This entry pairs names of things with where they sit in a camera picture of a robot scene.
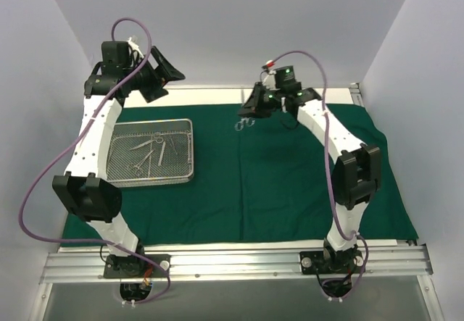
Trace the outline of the steel surgical scissors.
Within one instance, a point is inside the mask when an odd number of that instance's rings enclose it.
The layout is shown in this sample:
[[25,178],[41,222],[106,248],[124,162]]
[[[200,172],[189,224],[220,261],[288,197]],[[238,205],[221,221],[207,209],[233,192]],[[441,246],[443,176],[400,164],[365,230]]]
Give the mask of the steel surgical scissors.
[[153,134],[147,141],[144,141],[143,143],[140,143],[132,148],[130,148],[130,151],[135,151],[137,149],[140,149],[142,147],[148,146],[151,143],[163,143],[164,138],[162,137],[161,134],[155,133]]

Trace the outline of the steel scalpel handle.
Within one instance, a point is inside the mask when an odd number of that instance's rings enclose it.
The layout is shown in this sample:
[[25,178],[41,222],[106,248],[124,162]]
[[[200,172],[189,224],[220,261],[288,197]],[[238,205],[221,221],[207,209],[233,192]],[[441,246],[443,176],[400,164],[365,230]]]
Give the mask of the steel scalpel handle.
[[158,162],[157,162],[158,167],[160,167],[162,165],[163,157],[164,157],[164,154],[165,154],[165,148],[166,148],[166,141],[163,141],[161,143]]

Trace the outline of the steel tweezers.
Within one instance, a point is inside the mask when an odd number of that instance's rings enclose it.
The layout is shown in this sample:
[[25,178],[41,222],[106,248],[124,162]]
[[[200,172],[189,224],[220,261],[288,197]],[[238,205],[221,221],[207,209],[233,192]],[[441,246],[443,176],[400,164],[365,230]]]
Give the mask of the steel tweezers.
[[174,155],[176,155],[178,157],[179,156],[179,150],[178,150],[178,148],[176,146],[176,142],[174,141],[174,137],[169,136],[168,138],[166,138],[166,141],[169,144],[170,148],[173,150]]

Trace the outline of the silver wire mesh tray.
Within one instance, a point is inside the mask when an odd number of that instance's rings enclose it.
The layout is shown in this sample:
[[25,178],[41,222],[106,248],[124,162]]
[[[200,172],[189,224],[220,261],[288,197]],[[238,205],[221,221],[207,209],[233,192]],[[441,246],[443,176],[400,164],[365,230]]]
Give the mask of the silver wire mesh tray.
[[118,122],[107,157],[107,180],[118,188],[187,183],[194,176],[189,119]]

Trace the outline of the steel forceps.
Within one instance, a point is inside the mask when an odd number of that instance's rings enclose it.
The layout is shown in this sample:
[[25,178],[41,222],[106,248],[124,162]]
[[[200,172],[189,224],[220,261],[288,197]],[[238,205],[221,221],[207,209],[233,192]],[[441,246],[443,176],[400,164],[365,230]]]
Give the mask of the steel forceps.
[[146,162],[149,160],[150,156],[153,154],[153,150],[151,150],[141,161],[131,164],[128,169],[134,173],[135,176],[141,176],[143,173],[143,167]]

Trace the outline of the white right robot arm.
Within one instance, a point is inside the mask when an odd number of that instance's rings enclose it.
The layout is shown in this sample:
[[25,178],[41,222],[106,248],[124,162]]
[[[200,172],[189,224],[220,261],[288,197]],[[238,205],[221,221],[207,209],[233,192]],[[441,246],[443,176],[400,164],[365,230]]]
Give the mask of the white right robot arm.
[[236,130],[256,119],[281,111],[291,114],[324,148],[324,164],[332,213],[332,225],[323,250],[311,259],[314,273],[362,272],[368,254],[357,247],[365,210],[381,187],[381,151],[367,145],[333,115],[323,93],[292,85],[290,91],[270,90],[255,83],[249,95],[241,95]]

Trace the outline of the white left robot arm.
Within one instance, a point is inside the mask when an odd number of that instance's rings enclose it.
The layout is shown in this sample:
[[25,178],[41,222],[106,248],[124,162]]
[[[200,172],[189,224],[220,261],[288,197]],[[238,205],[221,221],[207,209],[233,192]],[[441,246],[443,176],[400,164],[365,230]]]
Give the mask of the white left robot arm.
[[166,84],[185,76],[156,46],[142,54],[131,41],[105,41],[101,54],[84,83],[79,141],[63,175],[54,176],[52,188],[70,214],[108,242],[110,255],[122,257],[120,269],[138,277],[146,258],[136,252],[139,239],[122,216],[122,192],[107,180],[110,141],[131,92],[140,92],[150,103],[168,94]]

